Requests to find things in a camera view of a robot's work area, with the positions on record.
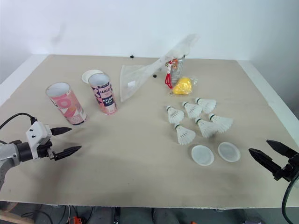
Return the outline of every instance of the white plastic bag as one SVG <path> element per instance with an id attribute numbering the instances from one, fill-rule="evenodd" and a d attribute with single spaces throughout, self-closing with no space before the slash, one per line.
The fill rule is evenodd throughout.
<path id="1" fill-rule="evenodd" d="M 150 65 L 123 65 L 120 77 L 121 102 L 130 98 L 159 68 L 165 66 L 165 63 L 173 58 L 182 58 L 188 55 L 191 47 L 197 42 L 199 36 L 190 34 L 181 40 L 166 55 L 159 58 Z"/>

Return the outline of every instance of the white backdrop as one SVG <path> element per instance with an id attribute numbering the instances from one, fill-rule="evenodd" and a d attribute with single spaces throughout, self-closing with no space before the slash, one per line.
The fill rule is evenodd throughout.
<path id="1" fill-rule="evenodd" d="M 251 60 L 299 108 L 297 0 L 1 0 L 1 80 L 30 54 L 159 57 L 189 33 L 188 57 Z"/>

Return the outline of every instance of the badminton shuttlecock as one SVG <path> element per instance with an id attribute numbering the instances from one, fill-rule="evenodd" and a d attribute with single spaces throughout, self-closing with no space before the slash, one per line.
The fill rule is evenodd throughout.
<path id="1" fill-rule="evenodd" d="M 220 133 L 226 132 L 233 124 L 232 118 L 224 118 L 216 116 L 215 114 L 209 114 L 209 119 L 213 122 L 218 124 L 218 131 Z"/>
<path id="2" fill-rule="evenodd" d="M 183 108 L 187 111 L 189 118 L 196 118 L 200 115 L 202 108 L 198 104 L 190 104 L 188 102 L 183 102 Z"/>
<path id="3" fill-rule="evenodd" d="M 201 134 L 204 138 L 209 138 L 218 131 L 218 124 L 205 121 L 200 117 L 195 119 L 195 123 L 199 126 Z"/>
<path id="4" fill-rule="evenodd" d="M 199 106 L 201 106 L 202 110 L 205 113 L 210 113 L 216 106 L 216 100 L 214 99 L 201 99 L 196 98 L 195 103 L 197 103 Z"/>
<path id="5" fill-rule="evenodd" d="M 171 124 L 179 123 L 184 118 L 184 112 L 173 108 L 172 106 L 167 106 L 168 121 Z"/>
<path id="6" fill-rule="evenodd" d="M 192 142 L 195 138 L 195 132 L 181 126 L 180 124 L 175 124 L 174 128 L 177 130 L 178 134 L 178 143 L 180 145 L 186 145 Z"/>

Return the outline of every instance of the yellow sponge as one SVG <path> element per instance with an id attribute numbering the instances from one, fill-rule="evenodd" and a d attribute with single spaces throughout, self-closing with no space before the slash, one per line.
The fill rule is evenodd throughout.
<path id="1" fill-rule="evenodd" d="M 188 95 L 191 92 L 192 92 L 191 79 L 186 77 L 180 78 L 172 89 L 172 93 L 175 95 Z"/>

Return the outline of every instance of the beige table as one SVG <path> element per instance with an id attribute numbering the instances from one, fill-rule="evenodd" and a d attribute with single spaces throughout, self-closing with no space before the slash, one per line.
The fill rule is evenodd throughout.
<path id="1" fill-rule="evenodd" d="M 239 63 L 187 59 L 184 74 L 199 80 L 191 96 L 170 96 L 165 75 L 158 73 L 158 78 L 149 78 L 132 98 L 120 103 L 121 66 L 154 60 L 48 56 L 0 107 L 0 123 L 17 112 L 28 112 L 51 127 L 71 126 L 45 95 L 50 84 L 68 82 L 88 120 L 64 136 L 53 137 L 53 148 L 80 144 L 82 149 L 57 162 L 44 158 L 11 169 L 0 200 L 97 206 L 279 207 L 288 183 L 275 181 L 250 156 L 248 148 L 261 149 L 284 166 L 287 159 L 265 140 L 298 147 Z M 106 116 L 99 111 L 91 88 L 81 81 L 82 73 L 89 69 L 100 69 L 111 77 L 116 114 Z M 195 130 L 197 137 L 192 144 L 180 146 L 173 125 L 167 121 L 165 106 L 181 108 L 182 101 L 192 102 L 195 97 L 216 99 L 214 112 L 235 122 L 226 133 L 204 139 L 194 121 L 185 118 L 182 124 Z M 14 119 L 1 130 L 0 138 L 25 140 L 28 127 L 27 118 Z M 218 155 L 217 147 L 223 141 L 240 149 L 238 162 L 228 163 Z M 214 153 L 211 166 L 201 167 L 192 160 L 191 148 L 197 144 L 208 146 Z M 299 194 L 293 194 L 296 196 L 288 204 L 299 206 Z"/>

